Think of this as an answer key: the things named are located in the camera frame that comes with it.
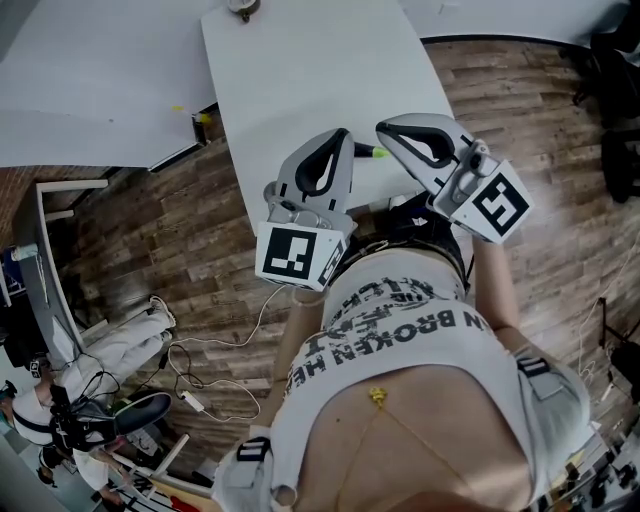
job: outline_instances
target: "black equipment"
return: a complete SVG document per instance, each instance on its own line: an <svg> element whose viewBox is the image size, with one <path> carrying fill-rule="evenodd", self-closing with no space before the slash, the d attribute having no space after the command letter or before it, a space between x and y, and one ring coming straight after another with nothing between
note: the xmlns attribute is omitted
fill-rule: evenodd
<svg viewBox="0 0 640 512"><path fill-rule="evenodd" d="M51 434L52 443L61 450L82 452L112 443L161 419L171 407L171 396L164 391L144 390L129 397L131 403L115 414L105 412L99 402L80 397L73 403L65 388L51 386L52 419L48 426L20 417L14 411L14 421L22 428L41 434Z"/></svg>
<svg viewBox="0 0 640 512"><path fill-rule="evenodd" d="M633 53L640 44L640 1L632 0L629 10L615 32L594 34L591 51L579 52L577 65L583 68L585 82L573 98L575 105L595 96L600 106L602 125L612 129L620 120L640 117L640 67L622 53ZM629 121L618 124L602 138L602 170L607 189L618 203L639 196L640 130L629 128Z"/></svg>
<svg viewBox="0 0 640 512"><path fill-rule="evenodd" d="M602 305L602 333L600 347L605 348L607 333L612 334L622 343L611 352L611 364L631 383L631 399L640 402L640 345L629 341L629 338L640 327L640 320L626 334L620 334L607 324L607 299L601 297Z"/></svg>

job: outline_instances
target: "wooden floor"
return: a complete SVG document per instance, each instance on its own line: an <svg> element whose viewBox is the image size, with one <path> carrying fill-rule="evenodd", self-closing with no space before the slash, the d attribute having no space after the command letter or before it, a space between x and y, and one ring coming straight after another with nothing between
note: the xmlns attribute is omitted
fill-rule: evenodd
<svg viewBox="0 0 640 512"><path fill-rule="evenodd" d="M426 48L456 118L494 154L511 160L535 199L535 211L508 242L523 332L577 368L579 326L624 263L640 222L640 200L614 204L605 190L596 104L572 105L580 79L552 46L460 42ZM219 120L211 137L210 146L158 175L120 173L81 206L72 224L75 259L63 274L79 276L96 317L121 316L157 293L178 318L178 338L242 342L251 332L274 286L253 273L255 239ZM468 258L466 239L463 245ZM634 256L607 292L610 323L620 331L640 316L639 283L640 257ZM288 306L285 294L277 296L264 327L245 347L186 343L192 372L204 381L235 380L266 396ZM595 361L593 417L610 437L635 411L618 390L598 403L608 384L608 361L597 348L600 318L596 309L584 326L582 366ZM187 369L184 355L176 352L175 359ZM130 379L128 389L146 380L157 362ZM151 384L173 390L175 377L167 369ZM195 394L220 417L255 412L242 391L225 385ZM216 423L180 401L168 420L193 438L176 463L183 470L204 456L220 458L247 429L242 421Z"/></svg>

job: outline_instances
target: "chair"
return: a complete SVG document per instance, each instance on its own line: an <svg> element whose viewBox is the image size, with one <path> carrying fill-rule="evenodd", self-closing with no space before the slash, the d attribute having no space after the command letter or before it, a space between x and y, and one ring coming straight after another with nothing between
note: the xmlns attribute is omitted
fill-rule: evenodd
<svg viewBox="0 0 640 512"><path fill-rule="evenodd" d="M594 34L587 61L589 77L573 98L575 105L596 96L602 124L613 126L616 119L640 117L640 68L629 63L622 52L632 53L640 44L640 2L631 4L615 32Z"/></svg>
<svg viewBox="0 0 640 512"><path fill-rule="evenodd" d="M607 190L618 203L640 196L640 130L608 131L602 137L602 170Z"/></svg>

